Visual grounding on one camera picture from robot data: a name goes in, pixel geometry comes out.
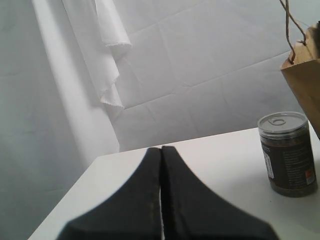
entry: can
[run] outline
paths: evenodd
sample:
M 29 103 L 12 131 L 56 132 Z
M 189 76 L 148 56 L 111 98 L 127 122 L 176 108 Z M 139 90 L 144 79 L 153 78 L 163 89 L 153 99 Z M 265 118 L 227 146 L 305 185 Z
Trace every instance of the can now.
M 307 196 L 318 189 L 309 122 L 299 112 L 277 112 L 258 121 L 270 185 L 287 197 Z

